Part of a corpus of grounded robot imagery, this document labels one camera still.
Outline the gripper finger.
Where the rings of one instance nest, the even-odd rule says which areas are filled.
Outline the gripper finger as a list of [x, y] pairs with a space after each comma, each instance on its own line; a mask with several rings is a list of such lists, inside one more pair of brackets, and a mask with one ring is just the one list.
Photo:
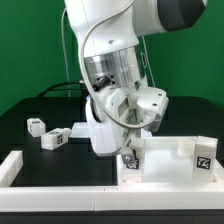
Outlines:
[[126, 147], [121, 153], [121, 158], [124, 164], [135, 164], [136, 163], [136, 152], [134, 149]]

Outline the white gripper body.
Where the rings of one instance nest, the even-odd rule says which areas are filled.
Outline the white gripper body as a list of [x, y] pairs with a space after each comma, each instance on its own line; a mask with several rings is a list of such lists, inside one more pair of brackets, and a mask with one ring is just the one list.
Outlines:
[[142, 129], [156, 132], [168, 106], [164, 90], [140, 87], [127, 95], [121, 88], [88, 86], [86, 118], [93, 151], [98, 156], [120, 154]]

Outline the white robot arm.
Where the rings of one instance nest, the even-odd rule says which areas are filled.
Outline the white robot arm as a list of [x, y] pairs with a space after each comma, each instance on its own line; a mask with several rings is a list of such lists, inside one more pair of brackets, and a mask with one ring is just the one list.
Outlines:
[[165, 91], [150, 87], [148, 58], [138, 38], [192, 27], [207, 0], [64, 0], [78, 42], [89, 91], [86, 118], [94, 152], [139, 162], [134, 137], [158, 130], [168, 106]]

